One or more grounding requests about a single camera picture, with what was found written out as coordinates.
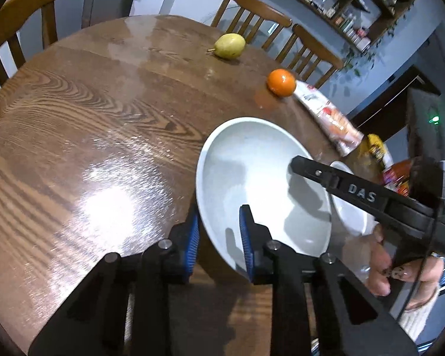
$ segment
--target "bowl rim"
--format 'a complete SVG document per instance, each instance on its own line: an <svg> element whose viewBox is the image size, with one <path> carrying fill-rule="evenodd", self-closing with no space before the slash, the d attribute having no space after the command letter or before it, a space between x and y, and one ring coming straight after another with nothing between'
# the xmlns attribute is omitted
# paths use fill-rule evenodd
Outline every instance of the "bowl rim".
<svg viewBox="0 0 445 356"><path fill-rule="evenodd" d="M342 170L345 171L347 173L353 174L352 170L349 168L349 166L347 164L345 164L344 162L341 162L339 160L335 160L333 162L331 162L330 164L331 167L338 169L338 170ZM347 228L346 226L348 225L348 223L341 217L341 214L339 212L339 208L340 208L340 203L346 202L341 198L338 198L337 196L334 196L332 194L330 194L332 200L333 200L333 206L335 207L336 213L338 214L339 219L341 220L341 223L345 226L345 228ZM362 216L363 216L363 230L360 231L361 235L364 235L366 233L367 230L367 226L368 226L368 213L365 212L362 209L359 209L362 212Z"/></svg>
<svg viewBox="0 0 445 356"><path fill-rule="evenodd" d="M236 117L234 119L228 120L228 121L224 122L223 124L219 125L216 129L214 129L214 131L206 139L206 141L204 142L203 147L201 149L201 152L200 152L200 155L198 158L198 163L196 165L196 204L198 206L199 214L201 217L201 222L203 223L203 227L206 230L206 233L208 234L209 239L211 240L212 246L214 246L216 251L222 257L222 259L226 262L226 264L228 264L228 266L230 266L234 270L237 270L237 267L236 267L237 264L235 263L234 259L231 256L229 256L229 253L227 251L220 249L216 245L215 242L219 242L219 240L216 240L216 237L212 232L213 229L207 228L207 225L205 223L205 221L206 222L209 221L209 216L208 216L208 212L207 212L204 202L203 202L203 199L204 199L203 169L204 169L204 164L206 162L206 157L208 155L209 149L210 149L211 145L213 144L214 140L219 136L219 134L221 134L225 129L227 129L235 124L245 123L245 122L264 124L265 126L269 126L273 129L281 132L282 134L287 136L289 139L291 139L297 145L297 147L300 149L300 151L302 151L306 155L307 158L313 160L311 154L307 151L307 149L292 134L290 134L288 131L281 128L280 126L278 126L268 120L260 119L258 117ZM325 189L323 189L323 190L324 190L324 194L325 194L325 202L328 205L328 211L331 214L333 212L333 210L331 208L331 203L330 203L330 199L328 196L328 192ZM332 229L332 227L331 227L331 222L330 222L329 232L327 234L327 238L325 240L325 244L324 244L322 253L326 252L326 249L328 248L328 244L330 242L330 237L331 237L331 229Z"/></svg>

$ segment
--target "white sleeve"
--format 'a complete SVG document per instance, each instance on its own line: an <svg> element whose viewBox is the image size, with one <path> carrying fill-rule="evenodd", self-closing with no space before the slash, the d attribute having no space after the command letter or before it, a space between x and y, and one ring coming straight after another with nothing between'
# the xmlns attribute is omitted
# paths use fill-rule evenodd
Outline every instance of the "white sleeve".
<svg viewBox="0 0 445 356"><path fill-rule="evenodd" d="M418 308L406 310L399 321L400 326L406 331L409 337L415 341L425 327L428 315L432 311L435 301L437 301L440 287L437 286L435 293L424 305Z"/></svg>

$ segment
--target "chair backrest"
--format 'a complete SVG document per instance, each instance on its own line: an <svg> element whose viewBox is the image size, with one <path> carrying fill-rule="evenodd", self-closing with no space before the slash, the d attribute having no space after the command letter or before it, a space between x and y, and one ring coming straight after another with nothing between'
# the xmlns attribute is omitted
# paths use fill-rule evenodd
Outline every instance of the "chair backrest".
<svg viewBox="0 0 445 356"><path fill-rule="evenodd" d="M288 69L294 68L297 63L302 58L302 62L295 69L295 72L300 74L304 68L308 65L311 58L315 55L317 58L312 63L312 65L306 70L306 72L301 76L303 81L306 81L313 71L316 69L320 61L326 61L331 64L331 68L314 84L315 88L320 88L336 70L343 68L343 61L333 55L323 44L321 44L316 38L314 38L307 30L299 24L295 24L292 28L293 34L288 39L287 43L280 51L279 55L276 57L276 61L281 63L287 56L290 49L295 44L295 41L300 39L303 44L302 49L294 56L292 62L289 64ZM306 51L309 51L307 56L303 56Z"/></svg>
<svg viewBox="0 0 445 356"><path fill-rule="evenodd" d="M216 16L214 17L214 20L211 23L211 26L216 27L219 24L219 21L221 20L222 14L227 8L227 5L229 4L231 0L223 0L221 3L221 6L219 7ZM241 19L242 14L245 10L249 11L249 15L245 19L245 21L242 23L241 28L237 32L241 36L243 36L246 39L247 43L250 43L253 39L255 34L260 28L260 25L263 23L264 20L269 20L278 23L276 29L272 32L270 37L266 40L266 42L262 45L262 49L266 50L272 44L275 37L280 33L282 28L289 28L292 25L292 19L290 17L285 16L283 13L279 12L278 10L270 7L269 5L259 1L259 0L234 0L237 5L240 6L238 12L236 13L236 16L231 21L231 24L229 24L229 28L227 29L226 33L232 33L234 31L234 28L236 27L237 23ZM254 27L250 30L249 34L247 36L244 36L244 32L246 32L247 28L249 27L250 21L254 18L254 16L259 16L259 19L255 23Z"/></svg>
<svg viewBox="0 0 445 356"><path fill-rule="evenodd" d="M17 68L25 63L25 57L18 41L17 31L33 12L41 8L43 47L58 40L55 21L55 0L8 0L0 9L0 46L8 42ZM0 86L8 80L8 75L0 59Z"/></svg>

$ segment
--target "mandarin orange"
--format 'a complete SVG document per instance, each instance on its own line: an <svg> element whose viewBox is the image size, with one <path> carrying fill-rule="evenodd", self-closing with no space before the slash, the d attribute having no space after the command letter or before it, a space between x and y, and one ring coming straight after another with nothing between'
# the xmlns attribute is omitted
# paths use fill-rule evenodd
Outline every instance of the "mandarin orange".
<svg viewBox="0 0 445 356"><path fill-rule="evenodd" d="M284 98L293 94L297 82L289 71L278 69L269 73L267 87L277 96Z"/></svg>

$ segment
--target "fingernail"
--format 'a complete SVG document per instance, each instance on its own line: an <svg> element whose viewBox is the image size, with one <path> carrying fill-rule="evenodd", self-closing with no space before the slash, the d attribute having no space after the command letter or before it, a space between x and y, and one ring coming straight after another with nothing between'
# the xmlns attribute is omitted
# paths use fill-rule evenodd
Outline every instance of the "fingernail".
<svg viewBox="0 0 445 356"><path fill-rule="evenodd" d="M390 275L392 274L392 269L391 269L391 268L386 268L386 269L384 269L384 270L381 272L381 274L382 274L384 277L390 277Z"/></svg>
<svg viewBox="0 0 445 356"><path fill-rule="evenodd" d="M376 242L381 243L384 237L382 236L382 230L378 228L379 225L376 225L374 228L373 234L376 239Z"/></svg>
<svg viewBox="0 0 445 356"><path fill-rule="evenodd" d="M392 278L395 279L406 279L409 278L412 275L412 269L410 266L397 266L392 270Z"/></svg>

